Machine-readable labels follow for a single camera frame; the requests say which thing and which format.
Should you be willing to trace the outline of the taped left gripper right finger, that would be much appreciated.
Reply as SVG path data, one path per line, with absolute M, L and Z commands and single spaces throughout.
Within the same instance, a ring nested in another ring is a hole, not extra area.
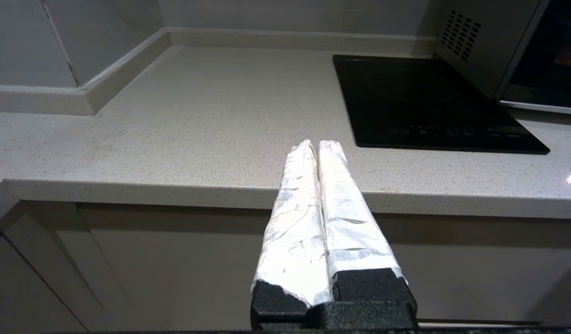
M 414 321 L 417 303 L 337 141 L 319 144 L 328 274 L 336 306 Z

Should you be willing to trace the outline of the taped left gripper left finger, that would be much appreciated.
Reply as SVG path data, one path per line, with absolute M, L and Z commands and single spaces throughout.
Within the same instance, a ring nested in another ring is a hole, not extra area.
M 303 328 L 307 311 L 333 300 L 318 162 L 309 140 L 287 154 L 250 293 L 250 325 L 264 331 Z

